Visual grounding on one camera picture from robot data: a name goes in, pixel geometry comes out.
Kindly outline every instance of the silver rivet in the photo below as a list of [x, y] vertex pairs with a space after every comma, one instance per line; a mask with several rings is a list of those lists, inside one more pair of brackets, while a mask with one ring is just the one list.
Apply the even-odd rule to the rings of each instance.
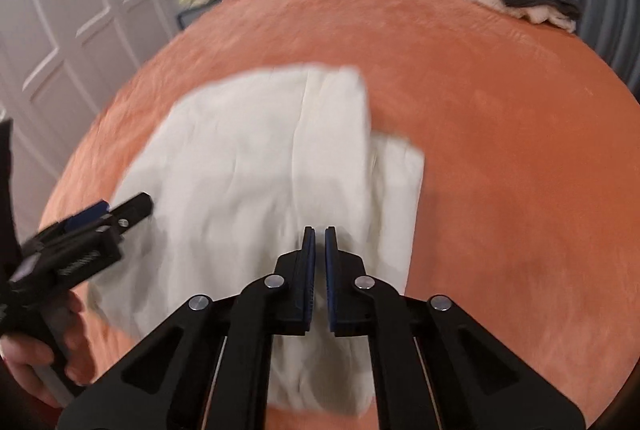
[[358, 289], [371, 289], [376, 284], [376, 281], [370, 276], [363, 275], [358, 276], [353, 283]]
[[448, 311], [453, 302], [449, 299], [449, 297], [444, 295], [434, 296], [431, 299], [431, 307], [436, 309], [436, 311]]
[[269, 289], [277, 289], [284, 284], [284, 278], [280, 275], [269, 275], [264, 279], [264, 284]]
[[209, 305], [209, 299], [206, 296], [198, 295], [189, 300], [189, 308], [192, 311], [202, 311], [207, 305]]

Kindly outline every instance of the bed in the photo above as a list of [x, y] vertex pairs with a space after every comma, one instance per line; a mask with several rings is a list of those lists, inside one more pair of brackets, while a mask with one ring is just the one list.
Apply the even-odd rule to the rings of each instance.
[[[109, 199], [185, 93], [303, 62], [356, 66], [373, 128], [425, 153], [406, 294], [450, 295], [596, 420], [640, 353], [640, 109], [559, 29], [464, 0], [225, 0], [102, 112], [42, 224]], [[103, 373], [133, 342], [86, 321]], [[268, 411], [273, 429], [376, 427], [374, 406]]]

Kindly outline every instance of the beige cloth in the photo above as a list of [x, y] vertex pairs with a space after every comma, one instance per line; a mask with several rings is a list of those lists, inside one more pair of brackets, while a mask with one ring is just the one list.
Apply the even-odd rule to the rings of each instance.
[[485, 7], [489, 7], [514, 18], [527, 18], [532, 24], [549, 22], [567, 32], [575, 32], [575, 21], [570, 20], [558, 9], [548, 5], [537, 5], [535, 7], [507, 7], [502, 0], [469, 0]]
[[[175, 104], [116, 191], [114, 204], [146, 191], [154, 214], [92, 278], [89, 305], [142, 338], [191, 296], [237, 295], [273, 272], [308, 225], [319, 243], [334, 225], [341, 249], [403, 293], [423, 167], [407, 141], [371, 131], [353, 68], [293, 64], [203, 86]], [[320, 276], [314, 296], [306, 336], [273, 340], [269, 403], [363, 413], [374, 395], [367, 338], [329, 332]]]

